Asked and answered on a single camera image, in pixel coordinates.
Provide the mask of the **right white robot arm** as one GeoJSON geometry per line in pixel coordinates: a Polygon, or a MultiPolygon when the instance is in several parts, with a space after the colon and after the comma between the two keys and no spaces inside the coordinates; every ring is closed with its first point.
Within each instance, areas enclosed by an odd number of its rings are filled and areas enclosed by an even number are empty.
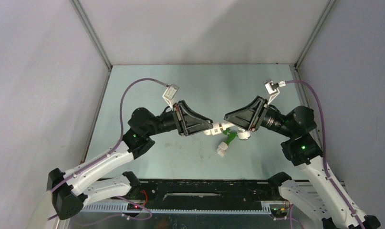
{"type": "Polygon", "coordinates": [[[327,164],[323,150],[310,134],[317,127],[312,109],[300,105],[283,115],[257,96],[247,106],[225,114],[224,119],[246,131],[255,132],[264,127],[288,137],[281,143],[284,156],[306,175],[319,196],[301,192],[289,175],[280,172],[268,180],[267,192],[272,199],[290,201],[324,229],[381,226],[376,216],[367,215],[353,202],[327,164]]]}

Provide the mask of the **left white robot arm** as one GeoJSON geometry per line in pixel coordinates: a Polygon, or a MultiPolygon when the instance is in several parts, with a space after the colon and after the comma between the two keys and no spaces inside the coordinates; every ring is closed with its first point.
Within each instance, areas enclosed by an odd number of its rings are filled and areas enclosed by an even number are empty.
{"type": "Polygon", "coordinates": [[[211,129],[213,121],[194,112],[181,100],[160,115],[144,107],[137,108],[128,125],[129,130],[122,133],[117,143],[94,159],[66,171],[56,168],[49,172],[47,190],[52,193],[55,217],[72,218],[83,207],[105,198],[138,197],[141,186],[133,172],[123,172],[106,180],[101,177],[145,154],[155,144],[153,135],[176,130],[180,136],[190,136],[211,129]]]}

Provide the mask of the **white plastic faucet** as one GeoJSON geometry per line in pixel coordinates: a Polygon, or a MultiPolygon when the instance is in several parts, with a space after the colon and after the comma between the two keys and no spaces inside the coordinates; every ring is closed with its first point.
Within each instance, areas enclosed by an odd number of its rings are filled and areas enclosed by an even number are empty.
{"type": "Polygon", "coordinates": [[[224,135],[232,135],[242,141],[246,141],[251,137],[251,133],[248,130],[238,127],[232,123],[221,122],[219,123],[219,126],[221,127],[222,133],[224,135]]]}

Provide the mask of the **white elbow fitting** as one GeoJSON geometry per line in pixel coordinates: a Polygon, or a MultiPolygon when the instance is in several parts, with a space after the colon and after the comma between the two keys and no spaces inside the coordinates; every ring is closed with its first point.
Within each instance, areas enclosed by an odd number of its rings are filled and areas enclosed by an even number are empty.
{"type": "Polygon", "coordinates": [[[205,135],[218,135],[222,133],[221,123],[216,122],[212,124],[212,128],[203,132],[205,135]]]}
{"type": "Polygon", "coordinates": [[[225,154],[226,154],[226,150],[228,149],[228,144],[225,143],[225,142],[221,142],[218,147],[217,147],[217,154],[220,156],[220,157],[223,157],[225,154]]]}

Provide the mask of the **green plastic faucet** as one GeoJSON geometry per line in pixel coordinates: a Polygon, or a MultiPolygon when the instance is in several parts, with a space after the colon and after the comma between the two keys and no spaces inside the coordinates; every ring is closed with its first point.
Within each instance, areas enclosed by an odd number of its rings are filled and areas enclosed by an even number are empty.
{"type": "Polygon", "coordinates": [[[226,129],[222,132],[227,138],[223,141],[226,145],[229,145],[237,136],[237,132],[231,129],[226,129]]]}

